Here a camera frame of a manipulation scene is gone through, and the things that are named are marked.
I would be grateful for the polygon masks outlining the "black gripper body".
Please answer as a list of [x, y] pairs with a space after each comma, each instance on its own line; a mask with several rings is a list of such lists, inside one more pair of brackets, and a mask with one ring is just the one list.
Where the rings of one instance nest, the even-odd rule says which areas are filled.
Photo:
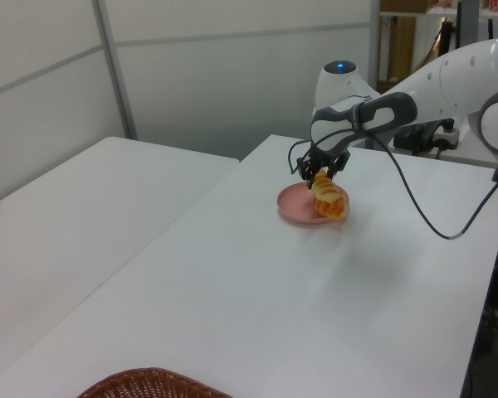
[[332, 154], [316, 149], [311, 149], [308, 157], [311, 163], [346, 164], [349, 160], [350, 152], [349, 150], [344, 150], [342, 153]]

